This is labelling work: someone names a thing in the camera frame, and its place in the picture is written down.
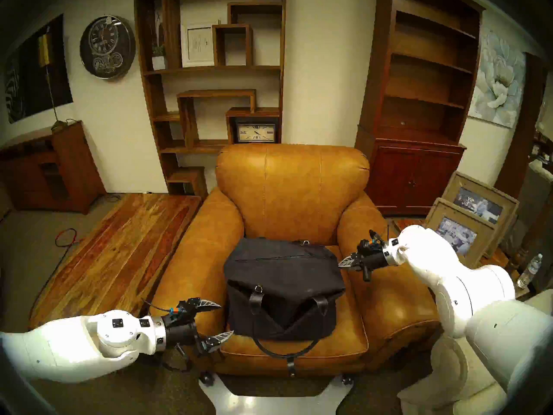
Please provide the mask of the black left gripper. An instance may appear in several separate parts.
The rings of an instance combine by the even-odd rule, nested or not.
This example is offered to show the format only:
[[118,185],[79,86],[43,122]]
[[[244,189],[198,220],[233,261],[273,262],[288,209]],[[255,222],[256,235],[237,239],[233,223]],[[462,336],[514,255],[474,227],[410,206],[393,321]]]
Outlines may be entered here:
[[214,336],[200,335],[196,328],[195,316],[221,309],[221,306],[210,300],[197,298],[195,308],[184,310],[170,309],[163,316],[165,327],[165,346],[172,348],[179,345],[194,346],[199,354],[217,352],[234,334],[234,330],[224,331]]

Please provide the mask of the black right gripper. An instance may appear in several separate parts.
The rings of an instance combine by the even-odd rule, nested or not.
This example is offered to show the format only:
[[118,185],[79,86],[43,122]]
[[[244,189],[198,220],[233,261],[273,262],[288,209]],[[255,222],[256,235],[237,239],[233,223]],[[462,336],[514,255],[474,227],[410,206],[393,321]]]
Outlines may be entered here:
[[386,243],[382,241],[360,241],[357,246],[359,256],[347,256],[342,259],[338,267],[348,268],[351,271],[362,271],[363,280],[370,282],[372,272],[389,266]]

